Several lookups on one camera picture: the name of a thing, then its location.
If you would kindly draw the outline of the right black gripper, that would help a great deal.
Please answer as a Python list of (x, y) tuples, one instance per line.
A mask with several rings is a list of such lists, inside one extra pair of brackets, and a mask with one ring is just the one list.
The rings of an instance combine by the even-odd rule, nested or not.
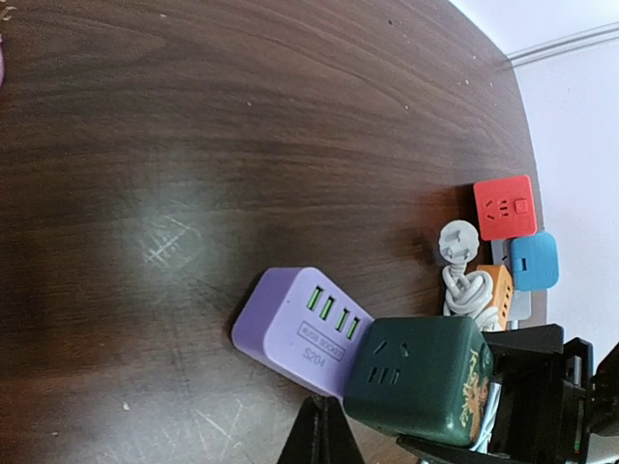
[[(593, 362), (590, 342), (550, 324), (486, 333), (501, 386), (487, 452), (515, 463), (583, 463), (590, 439), (618, 435), (618, 351)], [(486, 454), (399, 436), (427, 463), (482, 464)]]

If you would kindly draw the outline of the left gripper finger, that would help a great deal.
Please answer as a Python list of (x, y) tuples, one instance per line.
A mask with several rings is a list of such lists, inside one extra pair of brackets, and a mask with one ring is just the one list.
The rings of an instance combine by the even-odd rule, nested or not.
[(365, 463), (336, 397), (310, 395), (303, 401), (277, 463)]

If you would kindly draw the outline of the dark green cube adapter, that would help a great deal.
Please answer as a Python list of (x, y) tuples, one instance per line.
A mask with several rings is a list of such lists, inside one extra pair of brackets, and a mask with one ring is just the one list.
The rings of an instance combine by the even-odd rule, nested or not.
[(386, 435), (468, 449), (481, 434), (492, 373), (469, 317), (381, 318), (359, 346), (343, 409)]

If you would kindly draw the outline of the purple power strip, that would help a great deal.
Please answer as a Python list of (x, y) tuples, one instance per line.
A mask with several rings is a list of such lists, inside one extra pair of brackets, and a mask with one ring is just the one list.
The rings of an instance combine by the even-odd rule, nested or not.
[(278, 374), (342, 399), (374, 318), (314, 267), (270, 268), (233, 324), (234, 346)]

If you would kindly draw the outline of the red cube socket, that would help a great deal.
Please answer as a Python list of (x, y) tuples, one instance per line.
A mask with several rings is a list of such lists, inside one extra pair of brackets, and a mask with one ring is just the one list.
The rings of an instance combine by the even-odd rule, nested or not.
[(481, 238), (498, 241), (538, 232), (528, 175), (480, 181), (473, 185)]

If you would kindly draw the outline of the pink square plug adapter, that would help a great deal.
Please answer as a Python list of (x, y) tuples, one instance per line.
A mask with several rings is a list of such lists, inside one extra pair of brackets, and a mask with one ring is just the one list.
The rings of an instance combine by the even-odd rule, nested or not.
[(4, 82), (5, 75), (5, 62), (4, 62), (4, 53), (2, 49), (2, 44), (0, 45), (0, 86), (2, 86)]

